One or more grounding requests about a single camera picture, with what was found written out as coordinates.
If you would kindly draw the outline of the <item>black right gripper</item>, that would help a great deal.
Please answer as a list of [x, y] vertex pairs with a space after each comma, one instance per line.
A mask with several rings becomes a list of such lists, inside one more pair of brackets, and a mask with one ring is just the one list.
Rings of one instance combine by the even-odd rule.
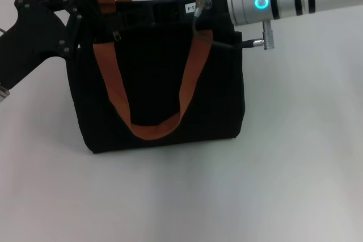
[[[234, 30], [231, 22], [227, 0], [211, 0], [212, 7], [203, 9], [197, 19], [197, 30]], [[195, 5], [196, 0], [178, 0], [180, 20], [176, 29], [192, 29], [193, 13], [187, 12], [185, 6]], [[135, 1], [119, 2], [119, 16], [126, 27], [155, 27], [176, 22], [176, 4], [170, 1]]]

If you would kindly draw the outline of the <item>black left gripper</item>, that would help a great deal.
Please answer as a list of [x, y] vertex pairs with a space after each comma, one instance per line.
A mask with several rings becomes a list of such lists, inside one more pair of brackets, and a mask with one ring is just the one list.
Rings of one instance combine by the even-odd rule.
[[51, 57], [72, 61], [93, 43], [97, 0], [15, 0], [16, 23], [1, 35], [1, 87], [12, 89]]

